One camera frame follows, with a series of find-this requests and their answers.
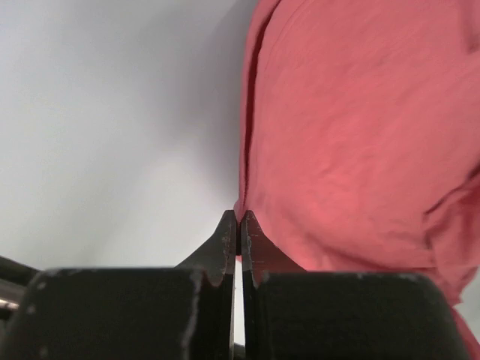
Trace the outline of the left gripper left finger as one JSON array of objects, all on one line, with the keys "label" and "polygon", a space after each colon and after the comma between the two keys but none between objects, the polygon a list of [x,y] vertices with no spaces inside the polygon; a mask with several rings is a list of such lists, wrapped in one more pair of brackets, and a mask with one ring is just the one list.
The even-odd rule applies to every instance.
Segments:
[{"label": "left gripper left finger", "polygon": [[1,259],[3,359],[232,359],[237,222],[169,268]]}]

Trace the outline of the pink t shirt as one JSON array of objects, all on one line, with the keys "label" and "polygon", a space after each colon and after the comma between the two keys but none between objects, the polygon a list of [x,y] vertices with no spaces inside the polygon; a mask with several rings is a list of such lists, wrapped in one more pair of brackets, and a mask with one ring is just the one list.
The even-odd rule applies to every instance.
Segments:
[{"label": "pink t shirt", "polygon": [[479,3],[259,1],[238,200],[309,272],[416,273],[457,311],[479,270]]}]

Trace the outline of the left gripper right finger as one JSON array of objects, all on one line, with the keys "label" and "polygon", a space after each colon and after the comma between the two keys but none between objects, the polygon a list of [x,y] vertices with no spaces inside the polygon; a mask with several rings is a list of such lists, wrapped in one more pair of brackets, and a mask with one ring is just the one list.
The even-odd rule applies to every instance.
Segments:
[{"label": "left gripper right finger", "polygon": [[239,227],[248,359],[470,359],[445,297],[416,273],[306,271],[248,211]]}]

